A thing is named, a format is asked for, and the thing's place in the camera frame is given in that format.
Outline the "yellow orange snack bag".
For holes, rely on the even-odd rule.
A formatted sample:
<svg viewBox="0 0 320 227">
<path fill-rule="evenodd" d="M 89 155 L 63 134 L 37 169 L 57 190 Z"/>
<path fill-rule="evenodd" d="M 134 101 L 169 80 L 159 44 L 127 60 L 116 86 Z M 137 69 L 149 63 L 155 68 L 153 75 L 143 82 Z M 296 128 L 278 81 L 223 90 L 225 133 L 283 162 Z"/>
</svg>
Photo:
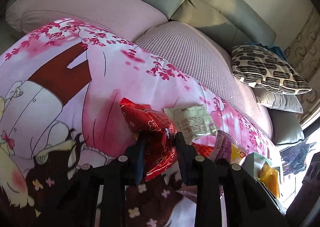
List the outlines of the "yellow orange snack bag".
<svg viewBox="0 0 320 227">
<path fill-rule="evenodd" d="M 279 172 L 276 169 L 265 162 L 260 170 L 259 179 L 277 199 L 280 198 Z"/>
</svg>

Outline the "red snack bag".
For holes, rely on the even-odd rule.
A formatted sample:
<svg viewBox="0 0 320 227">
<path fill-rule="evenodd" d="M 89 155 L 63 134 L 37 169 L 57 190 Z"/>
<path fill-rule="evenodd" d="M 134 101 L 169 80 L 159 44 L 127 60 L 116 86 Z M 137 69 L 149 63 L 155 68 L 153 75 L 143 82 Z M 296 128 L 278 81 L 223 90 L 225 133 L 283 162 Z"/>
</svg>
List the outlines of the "red snack bag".
<svg viewBox="0 0 320 227">
<path fill-rule="evenodd" d="M 131 131 L 144 144 L 143 180 L 150 181 L 169 169 L 177 160 L 174 138 L 177 129 L 165 113 L 123 98 L 120 109 Z"/>
</svg>

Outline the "mint green tray box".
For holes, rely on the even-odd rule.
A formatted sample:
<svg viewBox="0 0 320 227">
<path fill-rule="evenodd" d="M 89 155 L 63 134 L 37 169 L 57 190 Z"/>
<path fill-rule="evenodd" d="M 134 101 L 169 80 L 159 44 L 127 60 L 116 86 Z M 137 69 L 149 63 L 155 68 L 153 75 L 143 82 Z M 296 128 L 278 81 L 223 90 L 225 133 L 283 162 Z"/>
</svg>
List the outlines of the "mint green tray box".
<svg viewBox="0 0 320 227">
<path fill-rule="evenodd" d="M 242 167 L 252 176 L 255 178 L 259 178 L 259 174 L 263 165 L 268 163 L 270 167 L 276 169 L 279 174 L 279 183 L 283 183 L 283 167 L 281 162 L 280 153 L 277 152 L 275 155 L 270 154 L 270 157 L 267 158 L 262 156 L 256 152 L 247 155 L 242 163 Z"/>
</svg>

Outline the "pink snack bag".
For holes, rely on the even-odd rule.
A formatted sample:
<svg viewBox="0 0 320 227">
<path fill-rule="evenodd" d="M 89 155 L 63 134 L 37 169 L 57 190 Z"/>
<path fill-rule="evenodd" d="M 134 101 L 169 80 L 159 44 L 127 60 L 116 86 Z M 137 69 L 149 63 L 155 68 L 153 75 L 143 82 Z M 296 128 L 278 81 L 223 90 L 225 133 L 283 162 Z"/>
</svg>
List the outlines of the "pink snack bag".
<svg viewBox="0 0 320 227">
<path fill-rule="evenodd" d="M 248 155 L 247 150 L 236 139 L 224 131 L 218 131 L 217 139 L 210 158 L 213 161 L 225 159 L 228 163 L 241 165 Z"/>
</svg>

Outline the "black folding rack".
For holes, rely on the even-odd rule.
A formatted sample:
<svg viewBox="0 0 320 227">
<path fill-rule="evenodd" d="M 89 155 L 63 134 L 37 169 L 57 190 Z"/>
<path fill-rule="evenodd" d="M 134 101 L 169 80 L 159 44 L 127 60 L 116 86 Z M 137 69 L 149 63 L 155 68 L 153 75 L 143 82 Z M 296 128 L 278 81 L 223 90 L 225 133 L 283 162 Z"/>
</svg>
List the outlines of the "black folding rack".
<svg viewBox="0 0 320 227">
<path fill-rule="evenodd" d="M 306 157 L 310 151 L 314 150 L 316 142 L 301 142 L 280 152 L 283 167 L 283 175 L 298 174 L 306 170 Z"/>
</svg>

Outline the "red flat snack packet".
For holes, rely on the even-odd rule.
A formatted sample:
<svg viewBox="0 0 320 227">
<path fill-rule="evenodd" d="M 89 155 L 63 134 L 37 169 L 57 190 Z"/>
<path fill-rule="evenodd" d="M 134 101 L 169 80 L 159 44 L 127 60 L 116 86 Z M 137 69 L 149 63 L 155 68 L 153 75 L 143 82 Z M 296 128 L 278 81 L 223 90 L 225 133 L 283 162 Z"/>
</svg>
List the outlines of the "red flat snack packet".
<svg viewBox="0 0 320 227">
<path fill-rule="evenodd" d="M 202 155 L 204 157 L 210 156 L 214 150 L 214 147 L 212 146 L 206 146 L 206 145 L 198 144 L 194 142 L 192 142 L 191 145 L 195 148 L 198 155 Z"/>
</svg>

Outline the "pale green flat packet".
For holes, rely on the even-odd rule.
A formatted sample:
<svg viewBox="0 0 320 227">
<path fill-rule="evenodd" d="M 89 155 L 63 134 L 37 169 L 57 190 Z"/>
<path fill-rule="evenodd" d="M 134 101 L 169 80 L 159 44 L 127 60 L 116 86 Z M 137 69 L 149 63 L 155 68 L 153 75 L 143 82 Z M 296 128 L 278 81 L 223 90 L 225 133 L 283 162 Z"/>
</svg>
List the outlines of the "pale green flat packet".
<svg viewBox="0 0 320 227">
<path fill-rule="evenodd" d="M 163 110 L 182 133 L 186 144 L 205 136 L 217 137 L 218 129 L 204 105 Z"/>
</svg>

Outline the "grey pillow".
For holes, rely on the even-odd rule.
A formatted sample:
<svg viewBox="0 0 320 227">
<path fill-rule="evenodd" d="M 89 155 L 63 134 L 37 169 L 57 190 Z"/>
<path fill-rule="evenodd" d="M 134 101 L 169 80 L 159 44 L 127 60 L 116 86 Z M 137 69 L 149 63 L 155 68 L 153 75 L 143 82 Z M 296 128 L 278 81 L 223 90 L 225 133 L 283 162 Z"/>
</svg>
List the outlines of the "grey pillow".
<svg viewBox="0 0 320 227">
<path fill-rule="evenodd" d="M 295 95 L 279 95 L 259 88 L 254 88 L 253 93 L 257 103 L 268 109 L 303 113 L 303 108 Z"/>
</svg>

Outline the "black cream patterned pillow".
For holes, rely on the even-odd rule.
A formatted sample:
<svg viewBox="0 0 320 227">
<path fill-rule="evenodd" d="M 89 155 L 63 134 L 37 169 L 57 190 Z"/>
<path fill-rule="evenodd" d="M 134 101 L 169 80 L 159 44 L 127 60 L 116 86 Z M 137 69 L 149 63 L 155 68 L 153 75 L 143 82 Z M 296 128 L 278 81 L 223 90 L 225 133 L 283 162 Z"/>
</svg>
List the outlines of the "black cream patterned pillow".
<svg viewBox="0 0 320 227">
<path fill-rule="evenodd" d="M 275 53 L 258 45 L 230 49 L 233 76 L 252 88 L 278 95 L 301 95 L 311 87 L 298 72 Z"/>
</svg>

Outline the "pink sofa seat cover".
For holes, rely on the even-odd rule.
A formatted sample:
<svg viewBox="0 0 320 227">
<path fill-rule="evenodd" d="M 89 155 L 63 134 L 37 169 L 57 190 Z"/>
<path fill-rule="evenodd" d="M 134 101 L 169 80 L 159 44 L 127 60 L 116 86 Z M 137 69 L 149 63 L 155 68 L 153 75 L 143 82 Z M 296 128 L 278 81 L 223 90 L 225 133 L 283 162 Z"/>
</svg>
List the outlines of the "pink sofa seat cover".
<svg viewBox="0 0 320 227">
<path fill-rule="evenodd" d="M 267 109 L 257 104 L 250 87 L 235 79 L 230 55 L 194 27 L 169 21 L 140 0 L 16 0 L 5 13 L 6 22 L 24 33 L 60 18 L 89 22 L 159 55 L 272 137 Z"/>
</svg>

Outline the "blue cloth behind pillows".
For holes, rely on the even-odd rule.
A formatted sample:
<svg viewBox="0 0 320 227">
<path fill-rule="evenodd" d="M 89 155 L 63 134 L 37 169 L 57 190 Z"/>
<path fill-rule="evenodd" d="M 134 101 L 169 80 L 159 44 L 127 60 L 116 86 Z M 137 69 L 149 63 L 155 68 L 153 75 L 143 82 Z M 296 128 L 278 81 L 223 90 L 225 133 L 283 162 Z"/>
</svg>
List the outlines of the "blue cloth behind pillows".
<svg viewBox="0 0 320 227">
<path fill-rule="evenodd" d="M 287 58 L 281 48 L 277 46 L 265 46 L 262 44 L 245 44 L 244 47 L 255 51 L 261 57 L 273 61 L 286 61 Z"/>
</svg>

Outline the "patterned beige curtain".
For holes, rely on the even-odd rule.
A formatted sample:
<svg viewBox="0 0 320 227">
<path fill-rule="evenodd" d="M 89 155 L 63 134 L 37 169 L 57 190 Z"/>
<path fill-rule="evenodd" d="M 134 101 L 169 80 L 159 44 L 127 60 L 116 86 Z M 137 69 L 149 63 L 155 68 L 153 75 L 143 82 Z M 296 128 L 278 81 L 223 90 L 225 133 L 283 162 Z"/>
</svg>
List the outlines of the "patterned beige curtain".
<svg viewBox="0 0 320 227">
<path fill-rule="evenodd" d="M 319 13 L 313 9 L 308 21 L 285 51 L 287 60 L 312 88 L 298 96 L 303 114 L 298 116 L 301 124 L 319 112 Z"/>
</svg>

